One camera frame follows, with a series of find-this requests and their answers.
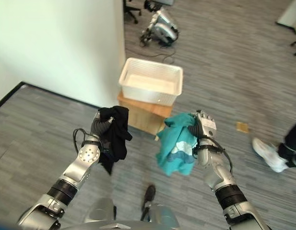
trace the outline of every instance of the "gray carpet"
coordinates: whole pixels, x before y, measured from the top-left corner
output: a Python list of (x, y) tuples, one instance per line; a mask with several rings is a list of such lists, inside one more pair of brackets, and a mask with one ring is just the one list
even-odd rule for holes
[[(128, 2), (142, 7), (142, 2)], [(217, 140), (234, 164), (234, 176), (248, 200), (273, 230), (296, 230), (296, 168), (273, 172), (253, 152), (252, 136), (280, 142), (296, 122), (296, 40), (289, 29), (274, 22), (288, 0), (177, 0), (169, 9), (181, 30), (175, 43), (175, 65), (184, 69), (183, 94), (173, 114), (203, 109), (217, 122)], [(152, 42), (140, 48), (138, 37), (151, 13), (139, 23), (125, 18), (126, 47), (155, 55), (170, 53)], [(127, 50), (128, 57), (147, 58)], [(34, 88), (20, 89), (0, 109), (0, 221), (16, 222), (20, 214), (48, 191), (75, 158), (71, 134), (89, 128), (95, 109)], [(236, 131), (248, 123), (250, 133)], [(109, 177), (101, 166), (91, 176), (60, 221), (78, 223), (91, 203), (111, 197), (118, 219), (139, 219), (149, 183), (155, 200), (171, 207), (182, 229), (220, 230), (227, 224), (222, 209), (194, 168), (191, 176), (164, 175), (154, 155), (159, 142), (130, 127), (126, 160)]]

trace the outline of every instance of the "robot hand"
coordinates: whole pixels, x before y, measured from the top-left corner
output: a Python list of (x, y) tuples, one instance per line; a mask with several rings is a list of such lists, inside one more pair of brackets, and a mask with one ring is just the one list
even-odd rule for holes
[(107, 121), (101, 122), (100, 112), (97, 112), (91, 124), (90, 135), (102, 136), (108, 130), (113, 120), (114, 118), (110, 117)]

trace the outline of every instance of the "black shoe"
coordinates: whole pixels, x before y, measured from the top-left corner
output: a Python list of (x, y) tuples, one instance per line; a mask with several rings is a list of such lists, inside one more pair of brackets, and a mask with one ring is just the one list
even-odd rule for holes
[(155, 185), (154, 184), (149, 185), (149, 187), (147, 188), (146, 193), (144, 195), (143, 204), (142, 204), (142, 211), (144, 210), (144, 205), (147, 202), (152, 202), (154, 200), (155, 193), (156, 193)]

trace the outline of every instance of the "white plastic basket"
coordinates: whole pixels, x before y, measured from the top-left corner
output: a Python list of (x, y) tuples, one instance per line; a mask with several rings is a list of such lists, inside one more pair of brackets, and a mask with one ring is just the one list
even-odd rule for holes
[(123, 67), (119, 83), (125, 98), (171, 106), (182, 93), (183, 69), (131, 57)]

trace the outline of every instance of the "black pants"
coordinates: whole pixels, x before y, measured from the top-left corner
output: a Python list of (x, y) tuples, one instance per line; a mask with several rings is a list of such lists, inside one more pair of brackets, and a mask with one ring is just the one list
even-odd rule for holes
[(296, 167), (296, 124), (285, 137), (278, 149), (279, 156), (288, 160), (288, 167)]

